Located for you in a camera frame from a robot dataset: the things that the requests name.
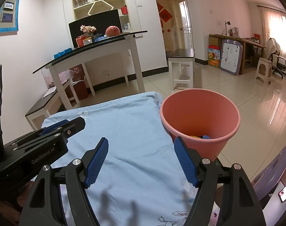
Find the doorway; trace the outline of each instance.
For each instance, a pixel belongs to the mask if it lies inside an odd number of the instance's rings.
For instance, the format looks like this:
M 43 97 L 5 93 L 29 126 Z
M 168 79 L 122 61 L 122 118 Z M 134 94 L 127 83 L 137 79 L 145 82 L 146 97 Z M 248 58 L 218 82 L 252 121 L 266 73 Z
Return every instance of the doorway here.
M 171 0 L 179 48 L 193 48 L 192 29 L 186 0 Z

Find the wall outlet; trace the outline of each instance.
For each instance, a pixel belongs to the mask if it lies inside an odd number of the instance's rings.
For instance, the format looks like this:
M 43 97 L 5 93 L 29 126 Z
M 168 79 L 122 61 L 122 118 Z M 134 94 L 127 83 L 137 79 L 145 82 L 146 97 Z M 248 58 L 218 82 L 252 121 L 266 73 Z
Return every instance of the wall outlet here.
M 109 76 L 109 70 L 107 70 L 107 69 L 104 70 L 104 71 L 103 71 L 103 75 L 104 75 L 104 76 Z

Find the white table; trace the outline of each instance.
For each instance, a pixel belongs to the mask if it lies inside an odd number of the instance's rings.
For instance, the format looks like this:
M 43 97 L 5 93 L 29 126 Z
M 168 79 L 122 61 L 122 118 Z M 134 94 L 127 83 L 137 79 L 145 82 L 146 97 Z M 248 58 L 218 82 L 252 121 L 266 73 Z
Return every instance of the white table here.
M 145 88 L 144 88 L 142 70 L 141 70 L 141 65 L 140 65 L 140 60 L 139 60 L 139 55 L 138 55 L 138 50 L 137 50 L 137 44 L 136 44 L 136 39 L 142 38 L 143 36 L 141 35 L 141 36 L 135 37 L 135 35 L 145 33 L 145 32 L 147 31 L 122 33 L 119 36 L 110 37 L 108 39 L 100 40 L 92 44 L 83 46 L 81 48 L 77 48 L 73 50 L 72 52 L 69 52 L 67 54 L 64 54 L 63 56 L 58 57 L 57 59 L 52 60 L 51 62 L 40 67 L 33 73 L 37 72 L 43 67 L 50 69 L 50 73 L 53 77 L 53 81 L 58 90 L 61 101 L 63 105 L 65 106 L 65 108 L 69 110 L 72 108 L 72 105 L 64 91 L 64 88 L 60 82 L 58 74 L 72 67 L 75 67 L 79 64 L 82 64 L 86 79 L 88 81 L 88 85 L 91 89 L 92 94 L 95 95 L 95 91 L 91 83 L 90 77 L 88 75 L 88 71 L 86 69 L 85 63 L 92 59 L 103 57 L 105 55 L 109 55 L 112 53 L 119 53 L 119 52 L 130 49 L 133 66 L 134 66 L 134 70 L 135 70 L 136 77 L 137 77 L 139 92 L 143 93 L 145 92 Z

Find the wall shelf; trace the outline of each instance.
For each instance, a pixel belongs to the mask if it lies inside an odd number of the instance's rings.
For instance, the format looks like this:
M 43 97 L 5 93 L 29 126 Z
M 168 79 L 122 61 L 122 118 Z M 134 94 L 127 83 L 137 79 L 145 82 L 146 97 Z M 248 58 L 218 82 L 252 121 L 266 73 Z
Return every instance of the wall shelf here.
M 94 3 L 97 3 L 97 2 L 102 2 L 102 1 L 106 1 L 106 0 L 98 0 L 98 1 L 94 1 L 94 2 L 91 2 L 91 3 L 87 3 L 87 4 L 84 4 L 84 5 L 81 5 L 81 6 L 79 6 L 79 7 L 76 7 L 76 8 L 74 8 L 74 11 L 75 10 L 77 10 L 77 9 L 80 9 L 80 8 L 82 8 L 82 7 L 85 7 L 85 6 L 87 6 L 87 5 L 93 5 Z
M 76 0 L 72 0 L 72 3 L 73 6 L 75 6 Z M 96 0 L 91 3 L 81 5 L 79 7 L 73 7 L 73 14 L 75 20 L 78 20 L 96 13 L 102 13 L 105 11 L 118 9 L 121 27 L 124 28 L 125 24 L 130 25 L 130 16 L 128 14 L 123 15 L 121 12 L 121 8 L 125 5 L 125 0 Z

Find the red bag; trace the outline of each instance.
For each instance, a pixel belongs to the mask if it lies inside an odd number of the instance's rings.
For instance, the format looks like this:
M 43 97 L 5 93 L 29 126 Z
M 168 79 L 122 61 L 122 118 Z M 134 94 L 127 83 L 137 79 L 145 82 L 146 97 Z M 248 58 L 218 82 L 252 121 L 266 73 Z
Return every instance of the red bag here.
M 127 6 L 126 6 L 126 5 L 121 8 L 121 12 L 122 12 L 123 15 L 128 14 Z
M 87 34 L 83 34 L 79 37 L 76 38 L 76 42 L 77 42 L 77 45 L 78 47 L 83 47 L 84 44 L 83 44 L 83 40 L 87 37 Z

